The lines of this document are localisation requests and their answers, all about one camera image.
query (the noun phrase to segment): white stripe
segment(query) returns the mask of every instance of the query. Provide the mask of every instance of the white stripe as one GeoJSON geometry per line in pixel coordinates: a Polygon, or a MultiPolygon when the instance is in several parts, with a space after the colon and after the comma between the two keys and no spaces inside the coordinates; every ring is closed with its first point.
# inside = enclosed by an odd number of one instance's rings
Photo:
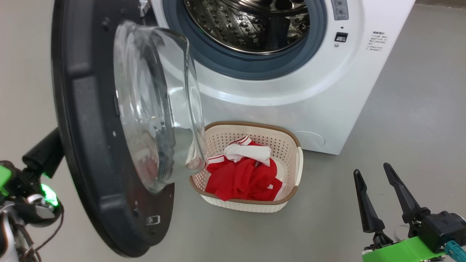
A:
{"type": "Polygon", "coordinates": [[[250,143],[252,143],[252,139],[250,139],[249,137],[247,137],[246,140],[244,140],[243,142],[239,142],[238,144],[239,145],[249,145],[250,143]]]}
{"type": "Polygon", "coordinates": [[[248,136],[245,136],[245,137],[242,137],[240,139],[237,139],[231,143],[229,143],[228,145],[233,145],[233,144],[239,144],[241,141],[243,141],[244,139],[246,139],[248,136]]]}
{"type": "Polygon", "coordinates": [[[218,155],[215,157],[211,157],[207,159],[207,164],[214,164],[214,163],[221,163],[225,161],[225,156],[224,155],[218,155]]]}

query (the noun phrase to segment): green light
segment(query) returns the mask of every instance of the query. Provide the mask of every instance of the green light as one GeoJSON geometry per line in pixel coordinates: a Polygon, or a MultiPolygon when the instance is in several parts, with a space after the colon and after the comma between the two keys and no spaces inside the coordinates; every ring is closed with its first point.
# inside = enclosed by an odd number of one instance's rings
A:
{"type": "Polygon", "coordinates": [[[45,192],[45,201],[54,207],[58,206],[57,194],[45,184],[42,184],[42,190],[45,192]]]}

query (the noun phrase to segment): control panel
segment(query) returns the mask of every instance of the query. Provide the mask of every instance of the control panel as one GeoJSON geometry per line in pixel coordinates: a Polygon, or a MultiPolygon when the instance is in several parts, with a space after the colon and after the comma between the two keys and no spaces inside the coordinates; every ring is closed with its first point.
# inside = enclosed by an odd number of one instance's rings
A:
{"type": "Polygon", "coordinates": [[[332,0],[333,16],[335,20],[348,20],[348,4],[346,0],[332,0]]]}
{"type": "Polygon", "coordinates": [[[346,39],[348,38],[348,33],[342,33],[342,32],[338,32],[336,33],[336,36],[335,36],[335,42],[346,42],[346,39]]]}

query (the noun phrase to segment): red clothing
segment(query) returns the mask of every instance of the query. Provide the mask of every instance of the red clothing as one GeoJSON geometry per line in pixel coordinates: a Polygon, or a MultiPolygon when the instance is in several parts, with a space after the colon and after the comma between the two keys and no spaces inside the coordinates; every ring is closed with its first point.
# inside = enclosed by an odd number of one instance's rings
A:
{"type": "Polygon", "coordinates": [[[209,158],[207,170],[211,176],[206,192],[215,194],[223,201],[230,199],[274,201],[283,184],[276,178],[277,166],[272,159],[270,166],[266,166],[246,157],[234,163],[219,155],[209,158]]]}

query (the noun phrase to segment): brown basket rim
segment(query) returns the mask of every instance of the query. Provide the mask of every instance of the brown basket rim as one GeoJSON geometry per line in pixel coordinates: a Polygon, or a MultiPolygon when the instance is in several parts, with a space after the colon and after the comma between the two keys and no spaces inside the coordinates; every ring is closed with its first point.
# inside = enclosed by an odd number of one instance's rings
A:
{"type": "Polygon", "coordinates": [[[301,147],[301,144],[299,143],[298,138],[291,131],[284,129],[282,127],[279,127],[279,126],[270,125],[270,124],[259,124],[259,123],[246,122],[246,121],[218,121],[218,122],[213,122],[211,124],[208,124],[206,126],[206,130],[213,128],[214,126],[217,126],[217,125],[242,125],[242,126],[260,127],[260,128],[279,131],[279,132],[282,132],[282,133],[285,133],[291,136],[293,141],[296,143],[296,146],[301,147]]]}
{"type": "MultiPolygon", "coordinates": [[[[206,130],[208,130],[208,129],[214,127],[214,126],[218,126],[218,125],[242,125],[242,126],[252,126],[252,127],[259,127],[259,128],[266,128],[266,129],[276,130],[276,131],[283,132],[283,133],[286,133],[287,135],[289,135],[294,140],[297,147],[301,146],[301,144],[299,143],[298,138],[292,132],[290,132],[289,130],[286,130],[286,129],[282,128],[282,127],[269,125],[269,124],[259,124],[259,123],[252,123],[252,122],[244,122],[244,121],[218,121],[218,122],[208,124],[206,126],[206,130]]],[[[206,196],[206,197],[220,199],[214,194],[207,193],[207,192],[201,190],[194,183],[194,180],[192,179],[192,176],[189,177],[189,183],[191,184],[191,186],[193,187],[193,189],[197,193],[199,193],[199,194],[201,194],[203,196],[206,196]]],[[[284,199],[277,200],[277,201],[257,201],[257,200],[244,200],[244,199],[230,199],[230,200],[228,200],[226,202],[235,202],[235,203],[243,203],[243,204],[250,204],[250,205],[281,205],[283,203],[288,202],[296,194],[297,190],[298,190],[298,186],[294,186],[293,189],[291,190],[290,194],[288,194],[284,199]]]]}

